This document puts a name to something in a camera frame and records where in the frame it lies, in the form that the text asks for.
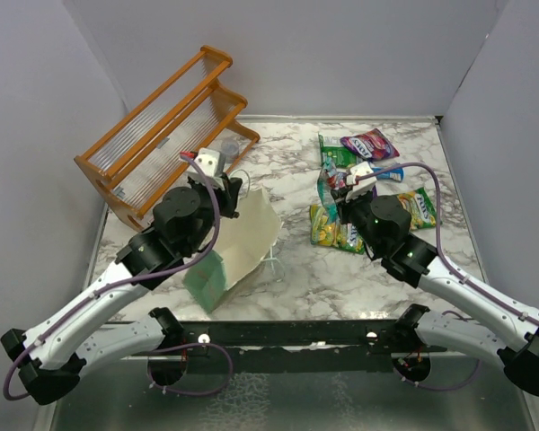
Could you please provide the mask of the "blue white snack packet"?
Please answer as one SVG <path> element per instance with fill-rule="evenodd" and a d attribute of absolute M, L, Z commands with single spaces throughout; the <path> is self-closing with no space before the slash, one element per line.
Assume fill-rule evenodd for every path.
<path fill-rule="evenodd" d="M 373 172 L 382 172 L 376 176 L 377 180 L 392 180 L 395 182 L 403 182 L 404 171 L 402 168 L 388 169 L 385 171 L 385 167 L 371 167 Z"/>

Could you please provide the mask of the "green printed paper bag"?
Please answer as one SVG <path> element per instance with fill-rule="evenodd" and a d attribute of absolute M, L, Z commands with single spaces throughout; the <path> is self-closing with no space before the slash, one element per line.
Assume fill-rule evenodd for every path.
<path fill-rule="evenodd" d="M 185 272 L 183 285 L 206 312 L 213 312 L 262 262 L 272 260 L 281 219 L 263 187 L 251 188 L 238 198 L 235 219 L 221 220 L 213 250 Z"/>

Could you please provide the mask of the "mint blossom candy bag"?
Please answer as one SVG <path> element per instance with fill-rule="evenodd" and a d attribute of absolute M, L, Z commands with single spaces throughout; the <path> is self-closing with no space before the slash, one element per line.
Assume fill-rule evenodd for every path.
<path fill-rule="evenodd" d="M 326 158 L 322 164 L 318 180 L 317 192 L 329 222 L 335 222 L 338 214 L 336 198 L 340 190 L 346 187 L 347 170 L 338 168 L 332 158 Z"/>

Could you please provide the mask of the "purple pink candy bag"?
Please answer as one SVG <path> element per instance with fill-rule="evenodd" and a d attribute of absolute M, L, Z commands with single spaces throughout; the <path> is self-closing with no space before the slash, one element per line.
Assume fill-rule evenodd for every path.
<path fill-rule="evenodd" d="M 355 136 L 344 136 L 340 139 L 340 143 L 355 156 L 369 162 L 400 156 L 397 148 L 378 128 Z"/>

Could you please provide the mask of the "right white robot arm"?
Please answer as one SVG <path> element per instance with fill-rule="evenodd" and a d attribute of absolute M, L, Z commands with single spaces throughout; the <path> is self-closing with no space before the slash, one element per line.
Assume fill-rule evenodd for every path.
<path fill-rule="evenodd" d="M 411 233 L 410 214 L 394 196 L 348 188 L 334 190 L 343 223 L 352 224 L 371 260 L 380 260 L 398 281 L 438 296 L 470 317 L 446 322 L 422 306 L 394 330 L 396 344 L 444 347 L 487 361 L 503 370 L 517 388 L 539 397 L 539 309 L 520 303 L 462 270 L 436 246 Z"/>

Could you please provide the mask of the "green lemon snack packet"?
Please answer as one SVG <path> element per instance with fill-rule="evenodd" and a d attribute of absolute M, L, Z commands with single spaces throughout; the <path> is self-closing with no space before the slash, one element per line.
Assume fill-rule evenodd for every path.
<path fill-rule="evenodd" d="M 437 226 L 437 210 L 424 187 L 399 193 L 396 197 L 411 215 L 412 231 Z"/>

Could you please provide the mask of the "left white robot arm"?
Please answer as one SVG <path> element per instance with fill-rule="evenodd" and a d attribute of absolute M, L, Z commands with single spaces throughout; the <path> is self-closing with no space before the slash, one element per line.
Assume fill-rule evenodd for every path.
<path fill-rule="evenodd" d="M 154 220 L 134 235 L 112 263 L 81 294 L 41 324 L 10 329 L 0 342 L 12 359 L 26 396 L 40 405 L 65 397 L 93 370 L 125 356 L 164 355 L 208 349 L 191 337 L 172 312 L 156 307 L 114 330 L 102 325 L 126 305 L 170 276 L 190 268 L 212 250 L 222 218 L 236 218 L 240 178 L 195 177 L 169 190 L 154 207 Z"/>

